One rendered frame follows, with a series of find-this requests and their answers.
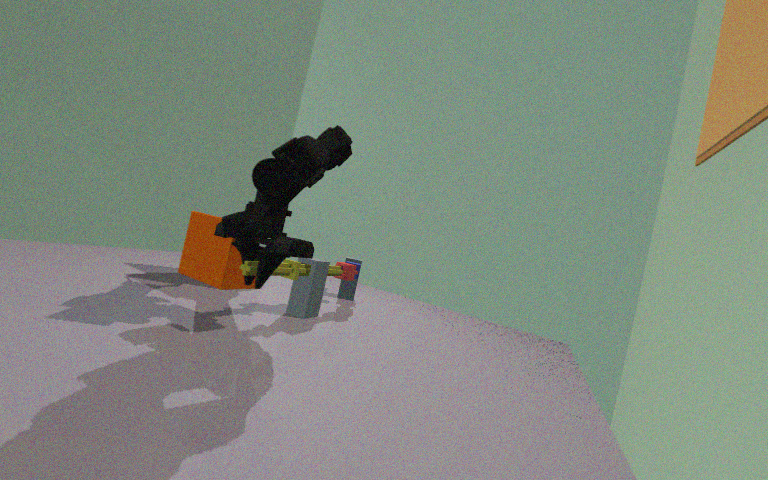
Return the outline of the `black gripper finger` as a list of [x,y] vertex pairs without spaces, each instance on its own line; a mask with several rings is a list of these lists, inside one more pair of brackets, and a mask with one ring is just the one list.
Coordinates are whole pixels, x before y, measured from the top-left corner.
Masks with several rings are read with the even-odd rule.
[[275,254],[264,250],[255,249],[255,251],[258,255],[259,262],[254,288],[260,289],[270,277],[270,275],[274,272],[274,270],[285,260],[286,257],[290,258],[290,256]]
[[[239,243],[232,242],[232,245],[234,245],[240,253],[242,264],[244,264],[244,261],[259,261],[258,255],[255,251],[257,250],[264,250],[265,247],[256,247],[256,246],[247,246],[247,245],[241,245]],[[244,276],[244,284],[245,285],[251,285],[255,276]]]

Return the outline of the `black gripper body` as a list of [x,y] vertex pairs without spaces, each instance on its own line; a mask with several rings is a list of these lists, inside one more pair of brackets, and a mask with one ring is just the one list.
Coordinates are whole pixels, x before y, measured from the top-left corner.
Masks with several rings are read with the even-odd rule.
[[[239,241],[236,239],[235,243],[256,247],[259,247],[260,243],[266,245],[264,251],[267,252],[290,257],[313,258],[314,246],[312,242],[286,237],[287,233],[282,232],[286,216],[291,217],[292,214],[292,211],[288,211],[288,204],[261,197],[255,197],[254,202],[249,201],[248,204],[253,204],[253,210],[258,213],[262,210],[271,212],[273,223],[272,235],[271,237],[263,236],[264,234],[261,236],[254,236],[247,241]],[[214,235],[226,238],[224,237],[222,221],[217,224]]]

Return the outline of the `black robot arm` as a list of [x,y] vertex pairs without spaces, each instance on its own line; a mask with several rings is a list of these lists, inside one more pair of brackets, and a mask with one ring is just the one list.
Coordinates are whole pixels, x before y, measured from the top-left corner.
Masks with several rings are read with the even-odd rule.
[[[285,204],[306,186],[318,182],[324,172],[343,164],[351,155],[352,140],[338,125],[328,127],[318,138],[309,135],[294,137],[271,153],[275,158],[260,160],[252,170],[252,182],[257,189],[256,197]],[[226,238],[239,241],[254,236],[272,235],[271,212],[253,210],[246,204],[245,210],[222,217]]]

